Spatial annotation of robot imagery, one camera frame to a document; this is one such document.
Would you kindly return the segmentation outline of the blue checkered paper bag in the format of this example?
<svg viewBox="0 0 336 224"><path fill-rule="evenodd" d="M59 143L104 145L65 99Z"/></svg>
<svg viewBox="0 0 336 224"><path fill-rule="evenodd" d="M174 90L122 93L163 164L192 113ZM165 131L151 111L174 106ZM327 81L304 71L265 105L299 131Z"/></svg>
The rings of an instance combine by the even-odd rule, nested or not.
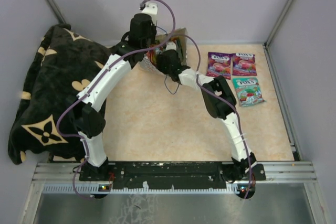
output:
<svg viewBox="0 0 336 224"><path fill-rule="evenodd" d="M147 72L164 75L165 79L170 78L180 86L178 75L189 68L186 49L187 30L186 28L177 29L168 42L160 46L159 44L168 35L166 30L157 26L156 35L151 42L151 46L156 48L145 53L140 62L140 68Z"/></svg>

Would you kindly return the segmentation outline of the pink Fox's candy packet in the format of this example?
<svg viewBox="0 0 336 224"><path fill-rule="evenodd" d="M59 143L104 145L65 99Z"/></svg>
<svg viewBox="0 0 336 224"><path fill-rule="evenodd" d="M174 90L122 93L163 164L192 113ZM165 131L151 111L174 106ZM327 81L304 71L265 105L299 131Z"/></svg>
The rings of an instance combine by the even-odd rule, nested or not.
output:
<svg viewBox="0 0 336 224"><path fill-rule="evenodd" d="M231 79L231 54L208 52L207 73L209 77L222 76Z"/></svg>

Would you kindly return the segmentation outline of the purple Fox's candy packet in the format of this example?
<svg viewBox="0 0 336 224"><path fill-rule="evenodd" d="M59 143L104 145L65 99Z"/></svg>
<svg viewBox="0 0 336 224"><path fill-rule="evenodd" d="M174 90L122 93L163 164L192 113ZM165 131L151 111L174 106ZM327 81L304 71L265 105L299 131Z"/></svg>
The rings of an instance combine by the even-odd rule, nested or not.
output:
<svg viewBox="0 0 336 224"><path fill-rule="evenodd" d="M256 76L255 55L247 53L232 54L232 75L234 76Z"/></svg>

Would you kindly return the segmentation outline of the teal Fox's candy packet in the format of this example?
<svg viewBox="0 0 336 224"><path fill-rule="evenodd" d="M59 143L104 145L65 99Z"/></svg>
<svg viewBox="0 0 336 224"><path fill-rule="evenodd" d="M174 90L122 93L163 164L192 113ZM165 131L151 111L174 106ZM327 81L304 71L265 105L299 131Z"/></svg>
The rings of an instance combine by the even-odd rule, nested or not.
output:
<svg viewBox="0 0 336 224"><path fill-rule="evenodd" d="M266 102L263 98L257 78L235 78L232 82L241 107L248 107Z"/></svg>

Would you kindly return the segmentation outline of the orange Fox's candy packet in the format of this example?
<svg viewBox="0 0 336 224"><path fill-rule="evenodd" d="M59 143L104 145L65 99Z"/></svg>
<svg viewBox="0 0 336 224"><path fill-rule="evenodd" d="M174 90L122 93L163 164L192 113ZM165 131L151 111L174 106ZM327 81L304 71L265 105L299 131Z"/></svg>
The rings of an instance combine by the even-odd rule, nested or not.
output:
<svg viewBox="0 0 336 224"><path fill-rule="evenodd" d="M159 47L159 48L156 48L154 50L150 50L150 51L146 52L145 55L148 58L150 64L152 64L153 66L156 67L156 65L157 65L157 57L158 57L158 55L160 55L162 53L163 53L163 48Z"/></svg>

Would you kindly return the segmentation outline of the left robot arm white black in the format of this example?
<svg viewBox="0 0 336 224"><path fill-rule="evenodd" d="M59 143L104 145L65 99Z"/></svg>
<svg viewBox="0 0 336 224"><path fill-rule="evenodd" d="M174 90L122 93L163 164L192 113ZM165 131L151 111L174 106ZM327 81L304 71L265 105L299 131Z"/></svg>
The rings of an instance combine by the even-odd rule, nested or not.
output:
<svg viewBox="0 0 336 224"><path fill-rule="evenodd" d="M156 23L155 14L134 15L130 30L111 48L108 61L92 82L78 93L77 104L69 112L71 122L82 137L88 163L92 166L90 173L98 180L106 179L109 174L102 143L106 121L101 108L116 84L144 58L144 50L155 41Z"/></svg>

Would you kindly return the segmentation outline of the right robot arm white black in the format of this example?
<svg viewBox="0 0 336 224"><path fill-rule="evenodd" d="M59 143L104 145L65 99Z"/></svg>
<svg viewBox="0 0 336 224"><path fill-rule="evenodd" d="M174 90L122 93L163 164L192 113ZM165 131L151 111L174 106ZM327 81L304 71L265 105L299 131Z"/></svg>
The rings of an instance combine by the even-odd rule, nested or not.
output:
<svg viewBox="0 0 336 224"><path fill-rule="evenodd" d="M252 181L257 160L246 143L236 110L237 101L226 79L221 76L209 77L182 65L177 52L172 49L157 56L156 68L174 82L202 93L208 114L221 121L228 135L233 161L233 174L229 180Z"/></svg>

